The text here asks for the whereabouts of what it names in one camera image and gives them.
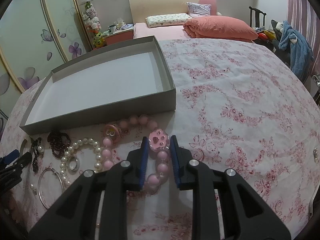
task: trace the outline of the silver bangle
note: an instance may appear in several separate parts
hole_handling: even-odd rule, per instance
[[[74,168],[71,168],[71,165],[70,165],[72,159],[74,159],[76,161],[76,166]],[[67,160],[67,169],[69,171],[77,171],[79,169],[79,166],[80,166],[79,159],[74,155],[70,155],[68,160]]]
[[[41,192],[41,179],[42,179],[43,175],[44,175],[47,171],[52,171],[53,174],[58,177],[58,179],[60,180],[60,184],[61,184],[61,193],[63,192],[62,180],[61,180],[59,174],[56,172],[56,170],[55,170],[54,168],[46,168],[46,169],[44,169],[44,171],[42,171],[42,173],[41,173],[41,175],[40,175],[40,177],[39,177],[39,181],[38,181],[38,195],[39,195],[40,201],[41,201],[41,203],[42,203],[42,205],[44,206],[45,209],[49,209],[49,207],[47,207],[47,206],[44,204],[40,192]]]

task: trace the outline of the pink floral pattern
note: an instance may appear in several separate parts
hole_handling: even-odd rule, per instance
[[[267,202],[295,237],[308,221],[308,204],[320,179],[313,149],[320,147],[320,110],[294,74],[263,46],[218,39],[160,41],[176,86],[176,111],[155,114],[159,127],[177,136],[179,145],[210,168],[235,169]],[[1,154],[19,149],[29,139],[19,124],[41,81],[23,93],[4,128]],[[75,140],[90,136],[102,142],[104,124],[64,131]],[[43,170],[59,170],[60,162],[40,135],[45,153]],[[123,134],[112,149],[115,163],[140,147],[148,130],[138,126]],[[81,167],[70,175],[74,181],[92,169],[94,154],[82,147],[77,156]],[[148,160],[147,175],[154,171]],[[29,190],[40,172],[30,166],[22,182],[12,189],[12,216],[28,230],[45,209]],[[130,239],[189,240],[192,193],[179,192],[165,183],[152,194],[127,193]],[[59,185],[42,186],[48,204]],[[216,195],[218,212],[219,197]]]

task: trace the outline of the pink bead bracelet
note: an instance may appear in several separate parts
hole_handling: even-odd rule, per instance
[[[127,131],[130,126],[136,126],[138,124],[146,126],[151,130],[148,138],[150,149],[157,153],[156,173],[150,174],[145,183],[146,189],[155,191],[167,178],[169,171],[169,164],[167,162],[170,155],[170,140],[169,136],[162,129],[158,129],[158,123],[155,120],[150,120],[150,118],[145,114],[140,115],[140,117],[132,115],[128,120],[120,120],[118,124],[105,125],[103,130],[105,136],[103,139],[103,145],[105,148],[101,152],[101,155],[105,158],[103,168],[108,171],[114,165],[111,160],[112,154],[110,149],[114,143],[120,140],[122,131]]]

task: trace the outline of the cardboard box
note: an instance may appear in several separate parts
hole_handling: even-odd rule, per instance
[[[91,51],[52,70],[20,127],[34,135],[175,108],[167,61],[150,36]]]

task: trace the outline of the curtain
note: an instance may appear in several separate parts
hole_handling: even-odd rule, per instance
[[[311,75],[320,73],[320,20],[308,0],[288,0],[288,22],[308,41],[315,61]]]

